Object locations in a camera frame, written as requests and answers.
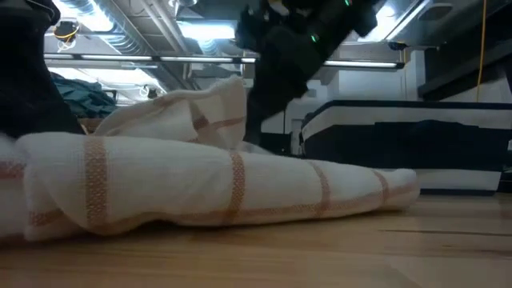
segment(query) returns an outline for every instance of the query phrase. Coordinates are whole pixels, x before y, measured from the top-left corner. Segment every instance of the white towel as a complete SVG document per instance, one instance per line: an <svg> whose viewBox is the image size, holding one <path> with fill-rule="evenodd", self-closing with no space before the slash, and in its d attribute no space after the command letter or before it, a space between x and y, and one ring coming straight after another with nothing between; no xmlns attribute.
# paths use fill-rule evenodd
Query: white towel
<svg viewBox="0 0 512 288"><path fill-rule="evenodd" d="M7 195L18 197L10 216L0 215L0 238L120 234L157 219L232 226L335 218L402 209L418 196L412 170L236 151L244 121L231 120L244 119L244 107L241 80L231 78L117 111L97 135L3 139L0 209Z"/></svg>

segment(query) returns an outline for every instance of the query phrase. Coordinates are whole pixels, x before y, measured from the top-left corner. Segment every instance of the hardwood floor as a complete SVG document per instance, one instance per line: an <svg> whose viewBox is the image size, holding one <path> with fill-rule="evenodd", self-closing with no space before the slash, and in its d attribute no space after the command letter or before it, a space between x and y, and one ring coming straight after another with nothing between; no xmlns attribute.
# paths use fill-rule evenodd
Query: hardwood floor
<svg viewBox="0 0 512 288"><path fill-rule="evenodd" d="M422 197L404 213L0 250L0 287L512 287L512 198Z"/></svg>

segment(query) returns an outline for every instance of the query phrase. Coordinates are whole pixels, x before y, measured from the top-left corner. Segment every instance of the yellow cable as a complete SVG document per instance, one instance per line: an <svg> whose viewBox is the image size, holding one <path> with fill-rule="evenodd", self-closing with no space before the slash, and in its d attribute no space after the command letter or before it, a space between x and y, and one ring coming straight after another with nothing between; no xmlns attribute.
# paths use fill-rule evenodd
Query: yellow cable
<svg viewBox="0 0 512 288"><path fill-rule="evenodd" d="M483 0L483 17L482 17L482 45L480 47L480 71L478 72L477 82L477 103L480 99L480 84L482 83L483 72L483 56L486 49L486 20L487 20L487 0Z"/></svg>
<svg viewBox="0 0 512 288"><path fill-rule="evenodd" d="M403 66L403 81L406 85L406 100L409 100L408 99L408 93L407 93L407 48L405 48L403 50L403 62L404 62L404 66Z"/></svg>
<svg viewBox="0 0 512 288"><path fill-rule="evenodd" d="M68 35L64 35L64 36L58 36L56 33L55 33L55 29L54 29L54 36L56 38L59 38L59 39L66 39L66 38L71 38L73 37L73 35L75 35L78 31L80 30L80 25L77 26L77 29L71 33L69 33Z"/></svg>

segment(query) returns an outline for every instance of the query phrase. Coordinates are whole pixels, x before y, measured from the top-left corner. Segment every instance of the ceiling light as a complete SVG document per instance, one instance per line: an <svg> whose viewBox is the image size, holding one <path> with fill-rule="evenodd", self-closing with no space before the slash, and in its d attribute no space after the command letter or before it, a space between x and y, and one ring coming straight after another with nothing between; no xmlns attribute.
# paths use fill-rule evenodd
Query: ceiling light
<svg viewBox="0 0 512 288"><path fill-rule="evenodd" d="M106 61L151 61L151 56L129 56L129 55L82 55L83 60L106 60Z"/></svg>
<svg viewBox="0 0 512 288"><path fill-rule="evenodd" d="M403 19L403 21L398 26L396 26L389 35L386 36L386 40L392 40L398 35L398 33L402 32L402 30L406 28L406 26L411 21L413 21L413 19L416 18L416 16L418 16L418 14L422 12L423 8L425 8L425 6L429 3L430 0L424 0L422 3L420 3L418 7L416 7L416 9L410 12L409 15L405 19Z"/></svg>
<svg viewBox="0 0 512 288"><path fill-rule="evenodd" d="M233 39L234 29L228 24L193 24L178 22L183 37L195 40Z"/></svg>
<svg viewBox="0 0 512 288"><path fill-rule="evenodd" d="M105 84L130 84L134 86L158 85L158 80L149 76L146 72L135 70L113 69L80 69L83 73Z"/></svg>
<svg viewBox="0 0 512 288"><path fill-rule="evenodd" d="M397 63L392 62L358 62L358 61L337 61L327 60L325 66L336 67L359 67L359 68L397 68Z"/></svg>
<svg viewBox="0 0 512 288"><path fill-rule="evenodd" d="M94 0L87 0L81 6L87 6L88 12L83 13L73 4L54 0L54 4L61 12L61 18L76 18L81 24L92 31L108 32L114 28L114 23L106 16Z"/></svg>
<svg viewBox="0 0 512 288"><path fill-rule="evenodd" d="M71 54L45 54L45 59L73 59L73 55Z"/></svg>
<svg viewBox="0 0 512 288"><path fill-rule="evenodd" d="M232 63L228 57L161 57L164 62Z"/></svg>
<svg viewBox="0 0 512 288"><path fill-rule="evenodd" d="M256 58L242 58L242 63L256 63Z"/></svg>

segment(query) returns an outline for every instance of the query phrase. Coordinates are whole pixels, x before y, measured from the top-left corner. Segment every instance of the teal fabric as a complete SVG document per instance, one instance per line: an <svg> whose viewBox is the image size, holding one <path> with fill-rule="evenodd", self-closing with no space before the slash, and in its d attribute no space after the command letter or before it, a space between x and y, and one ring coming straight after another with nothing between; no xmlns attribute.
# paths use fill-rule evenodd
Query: teal fabric
<svg viewBox="0 0 512 288"><path fill-rule="evenodd" d="M99 83L65 79L52 73L52 79L70 108L78 118L105 118L116 110L116 102L102 91Z"/></svg>

